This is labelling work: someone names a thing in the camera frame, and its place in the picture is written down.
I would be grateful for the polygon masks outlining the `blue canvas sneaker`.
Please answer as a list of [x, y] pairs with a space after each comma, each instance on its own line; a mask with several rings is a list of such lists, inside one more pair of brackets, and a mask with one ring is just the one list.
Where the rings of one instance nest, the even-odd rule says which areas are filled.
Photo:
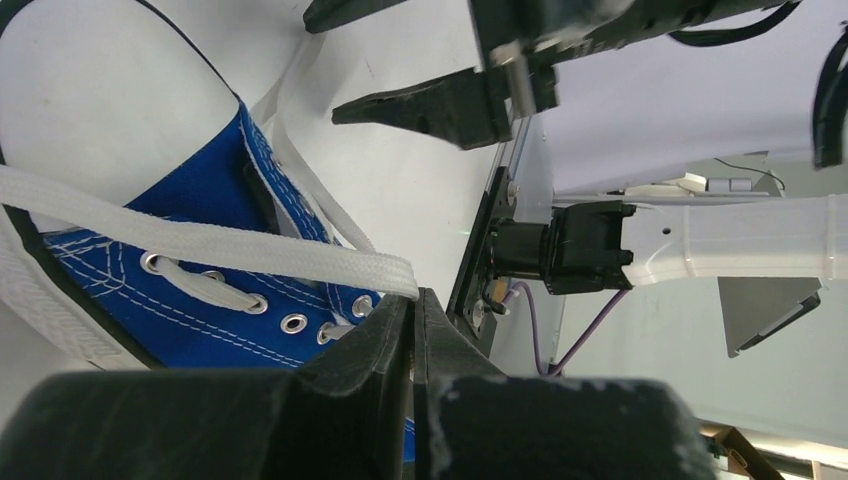
[[149, 2], [3, 2], [2, 302], [111, 370], [295, 369], [417, 300], [286, 130], [323, 43], [248, 105]]

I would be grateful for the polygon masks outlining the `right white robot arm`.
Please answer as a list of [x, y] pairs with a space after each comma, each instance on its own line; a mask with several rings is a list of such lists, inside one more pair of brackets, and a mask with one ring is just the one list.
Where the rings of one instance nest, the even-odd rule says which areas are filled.
[[[472, 150], [511, 139], [510, 122], [554, 108], [557, 64], [666, 35], [695, 48], [772, 30], [794, 1], [473, 1], [481, 71], [364, 96], [335, 124], [376, 123]], [[489, 218], [472, 235], [470, 274], [514, 277], [566, 295], [696, 277], [847, 275], [843, 195], [719, 206], [580, 203], [549, 224]]]

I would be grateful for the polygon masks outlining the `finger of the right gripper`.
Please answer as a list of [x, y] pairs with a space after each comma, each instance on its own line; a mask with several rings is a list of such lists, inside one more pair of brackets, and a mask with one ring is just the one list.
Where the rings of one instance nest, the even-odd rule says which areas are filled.
[[314, 0], [303, 14], [305, 30], [311, 34], [327, 32], [405, 0]]
[[332, 122], [381, 124], [473, 150], [512, 139], [507, 96], [503, 74], [468, 68], [347, 102], [333, 109]]

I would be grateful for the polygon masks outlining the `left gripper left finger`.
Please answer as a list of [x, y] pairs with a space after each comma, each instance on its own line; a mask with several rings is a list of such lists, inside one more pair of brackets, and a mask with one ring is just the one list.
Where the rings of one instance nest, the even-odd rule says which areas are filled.
[[5, 479], [397, 479], [413, 304], [294, 369], [61, 374], [1, 437]]

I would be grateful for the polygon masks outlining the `white shoelace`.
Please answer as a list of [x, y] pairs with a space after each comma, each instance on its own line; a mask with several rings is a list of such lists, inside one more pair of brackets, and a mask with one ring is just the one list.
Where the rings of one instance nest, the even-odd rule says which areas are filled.
[[[155, 41], [173, 38], [170, 45], [184, 45], [183, 64], [188, 60], [206, 66], [224, 87], [224, 80], [197, 47], [179, 29], [132, 39], [118, 33], [118, 40], [98, 38], [90, 33], [60, 35], [58, 30], [20, 30], [1, 33], [1, 60], [23, 58], [24, 67], [46, 61], [48, 74], [83, 74], [95, 60], [126, 58], [130, 62], [140, 47], [152, 48]], [[93, 314], [50, 280], [46, 268], [24, 248], [24, 227], [32, 227], [29, 213], [94, 231], [106, 238], [148, 250], [168, 259], [213, 265], [238, 271], [302, 278], [333, 285], [347, 285], [386, 294], [419, 299], [412, 265], [405, 259], [376, 253], [370, 240], [340, 205], [312, 178], [318, 193], [329, 197], [327, 221], [337, 222], [339, 233], [365, 251], [346, 249], [331, 243], [297, 240], [218, 225], [174, 222], [119, 207], [63, 183], [32, 172], [9, 167], [1, 159], [1, 204], [24, 211], [27, 225], [17, 227], [11, 213], [1, 207], [1, 301], [48, 340], [73, 355], [88, 350], [99, 353], [106, 345], [105, 327], [98, 326]]]

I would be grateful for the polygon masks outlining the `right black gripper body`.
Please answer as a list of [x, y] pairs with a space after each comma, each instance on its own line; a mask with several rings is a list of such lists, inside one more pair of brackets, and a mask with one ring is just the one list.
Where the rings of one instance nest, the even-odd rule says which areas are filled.
[[667, 36], [712, 48], [760, 36], [796, 1], [472, 1], [484, 68], [516, 116], [557, 106], [556, 64]]

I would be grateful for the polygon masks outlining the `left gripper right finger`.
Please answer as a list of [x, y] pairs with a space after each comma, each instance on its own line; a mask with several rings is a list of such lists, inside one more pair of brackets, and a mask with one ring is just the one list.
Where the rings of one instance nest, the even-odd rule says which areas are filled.
[[414, 314], [420, 479], [712, 479], [698, 423], [666, 384], [501, 372], [424, 289]]

